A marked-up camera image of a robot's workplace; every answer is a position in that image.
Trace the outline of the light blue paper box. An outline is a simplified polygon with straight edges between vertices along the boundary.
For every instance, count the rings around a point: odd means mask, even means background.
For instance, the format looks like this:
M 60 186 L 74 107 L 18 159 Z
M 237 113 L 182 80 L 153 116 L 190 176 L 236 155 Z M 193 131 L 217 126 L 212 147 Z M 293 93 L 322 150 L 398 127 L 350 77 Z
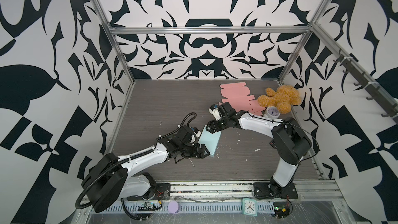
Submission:
M 201 136 L 199 138 L 199 144 L 204 144 L 209 151 L 209 155 L 214 157 L 216 149 L 218 147 L 218 142 L 221 137 L 221 131 L 216 133 L 210 133 L 207 131 L 207 125 L 204 126 Z

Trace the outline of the pink paper box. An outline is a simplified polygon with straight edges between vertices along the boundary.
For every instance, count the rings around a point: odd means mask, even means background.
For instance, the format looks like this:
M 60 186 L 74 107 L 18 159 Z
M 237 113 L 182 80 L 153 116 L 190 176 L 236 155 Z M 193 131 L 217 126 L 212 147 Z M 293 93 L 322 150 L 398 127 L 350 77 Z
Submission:
M 228 102 L 237 112 L 248 111 L 257 116 L 263 115 L 265 107 L 259 105 L 246 83 L 221 84 L 220 88 L 222 103 Z

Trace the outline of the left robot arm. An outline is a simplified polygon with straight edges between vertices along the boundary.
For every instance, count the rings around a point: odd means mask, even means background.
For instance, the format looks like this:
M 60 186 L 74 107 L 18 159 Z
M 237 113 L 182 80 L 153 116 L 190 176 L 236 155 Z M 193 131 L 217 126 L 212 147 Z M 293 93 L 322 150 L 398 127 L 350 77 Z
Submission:
M 154 179 L 143 171 L 154 165 L 174 159 L 204 159 L 210 151 L 197 142 L 199 129 L 181 125 L 175 131 L 160 135 L 155 144 L 124 156 L 106 154 L 84 178 L 83 191 L 75 202 L 76 209 L 93 207 L 99 213 L 117 200 L 130 196 L 152 195 L 156 188 Z

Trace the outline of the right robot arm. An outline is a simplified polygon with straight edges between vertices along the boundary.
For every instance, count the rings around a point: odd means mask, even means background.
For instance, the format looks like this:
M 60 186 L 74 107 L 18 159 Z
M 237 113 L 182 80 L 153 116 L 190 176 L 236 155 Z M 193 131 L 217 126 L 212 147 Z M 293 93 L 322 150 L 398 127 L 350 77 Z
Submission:
M 228 128 L 254 131 L 273 139 L 280 160 L 271 178 L 271 185 L 286 188 L 293 181 L 299 164 L 318 142 L 311 141 L 310 132 L 304 130 L 294 118 L 270 119 L 253 115 L 248 111 L 237 112 L 230 103 L 211 105 L 209 112 L 215 118 L 208 122 L 206 130 L 212 134 Z

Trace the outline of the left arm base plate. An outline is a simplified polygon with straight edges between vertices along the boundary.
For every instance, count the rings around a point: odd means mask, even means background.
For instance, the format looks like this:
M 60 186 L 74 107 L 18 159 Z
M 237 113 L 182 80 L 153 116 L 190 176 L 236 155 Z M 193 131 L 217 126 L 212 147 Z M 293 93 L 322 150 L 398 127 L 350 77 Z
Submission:
M 151 186 L 149 190 L 142 196 L 130 196 L 126 199 L 128 201 L 158 201 L 158 200 L 169 200 L 171 193 L 171 184 L 160 183 L 156 186 Z

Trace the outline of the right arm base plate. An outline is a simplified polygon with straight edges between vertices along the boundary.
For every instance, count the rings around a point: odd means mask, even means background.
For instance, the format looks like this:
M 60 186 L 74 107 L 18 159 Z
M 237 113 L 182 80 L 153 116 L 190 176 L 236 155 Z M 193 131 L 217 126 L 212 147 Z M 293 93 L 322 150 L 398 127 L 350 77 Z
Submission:
M 281 187 L 277 183 L 254 183 L 254 197 L 258 200 L 299 198 L 294 183 L 289 183 L 286 187 Z

